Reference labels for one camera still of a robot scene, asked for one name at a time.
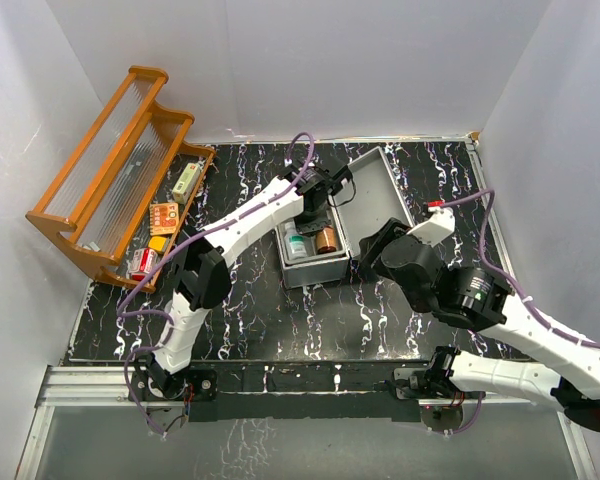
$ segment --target copper spool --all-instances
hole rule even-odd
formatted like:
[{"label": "copper spool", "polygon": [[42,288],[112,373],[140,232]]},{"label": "copper spool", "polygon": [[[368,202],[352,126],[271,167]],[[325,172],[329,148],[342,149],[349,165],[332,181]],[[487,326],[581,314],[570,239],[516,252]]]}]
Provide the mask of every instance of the copper spool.
[{"label": "copper spool", "polygon": [[333,227],[325,227],[316,235],[316,250],[318,255],[335,252],[337,249],[338,240],[336,239],[336,231]]}]

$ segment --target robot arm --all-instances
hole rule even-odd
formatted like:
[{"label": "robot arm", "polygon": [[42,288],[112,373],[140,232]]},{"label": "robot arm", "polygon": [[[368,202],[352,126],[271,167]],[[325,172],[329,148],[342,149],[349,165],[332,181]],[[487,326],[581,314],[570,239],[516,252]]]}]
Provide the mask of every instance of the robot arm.
[{"label": "robot arm", "polygon": [[557,335],[554,329],[588,340],[546,315],[552,328],[544,328],[503,278],[479,268],[447,268],[432,247],[453,232],[453,212],[436,205],[429,211],[431,217],[413,229],[389,220],[361,242],[361,261],[398,283],[414,311],[507,343],[535,362],[438,347],[429,368],[405,387],[416,397],[489,391],[528,399],[600,431],[600,350]]},{"label": "robot arm", "polygon": [[[193,345],[209,311],[229,295],[230,269],[236,259],[290,218],[305,234],[322,228],[328,196],[337,194],[352,180],[346,164],[337,159],[325,161],[329,163],[312,166],[304,173],[300,164],[292,163],[258,195],[204,227],[209,233],[174,258],[177,283],[166,308],[173,325],[165,325],[161,347],[152,353],[147,364],[149,376],[163,394],[170,396],[168,392],[179,386],[174,374],[189,365]],[[301,179],[295,188],[281,195],[298,175]]]}]

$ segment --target beige box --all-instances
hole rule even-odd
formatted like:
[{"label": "beige box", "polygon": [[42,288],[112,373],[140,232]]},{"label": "beige box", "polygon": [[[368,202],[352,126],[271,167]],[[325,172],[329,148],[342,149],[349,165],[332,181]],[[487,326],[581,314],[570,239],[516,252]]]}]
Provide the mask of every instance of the beige box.
[{"label": "beige box", "polygon": [[180,178],[176,182],[176,186],[173,187],[171,193],[173,194],[173,200],[181,205],[186,205],[189,200],[189,196],[193,191],[193,187],[198,183],[200,178],[200,167],[196,163],[188,164]]}]

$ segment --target gray toolbox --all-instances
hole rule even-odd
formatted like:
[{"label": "gray toolbox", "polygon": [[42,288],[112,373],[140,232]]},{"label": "gray toolbox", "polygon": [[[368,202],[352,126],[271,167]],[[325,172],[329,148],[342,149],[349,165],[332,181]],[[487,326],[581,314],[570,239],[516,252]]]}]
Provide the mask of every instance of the gray toolbox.
[{"label": "gray toolbox", "polygon": [[345,277],[349,261],[360,255],[360,240],[380,230],[390,217],[414,226],[381,147],[353,160],[349,169],[356,185],[355,198],[341,205],[354,194],[353,184],[348,183],[333,197],[331,203],[336,207],[328,207],[327,212],[337,236],[338,250],[317,255],[314,237],[304,237],[309,256],[290,260],[284,246],[283,224],[276,227],[282,279],[286,288],[332,282]]}]

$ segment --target orange wooden rack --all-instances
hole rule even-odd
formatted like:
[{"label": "orange wooden rack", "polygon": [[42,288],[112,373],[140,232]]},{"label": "orange wooden rack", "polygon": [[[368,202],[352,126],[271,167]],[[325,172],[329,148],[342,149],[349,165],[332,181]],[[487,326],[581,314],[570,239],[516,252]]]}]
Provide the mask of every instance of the orange wooden rack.
[{"label": "orange wooden rack", "polygon": [[[202,157],[202,175],[180,209],[178,230],[215,157],[184,141],[190,113],[156,102],[167,83],[158,68],[133,66],[27,219],[93,280],[133,288],[120,267],[138,226],[177,154]],[[145,287],[154,292],[158,275]]]}]

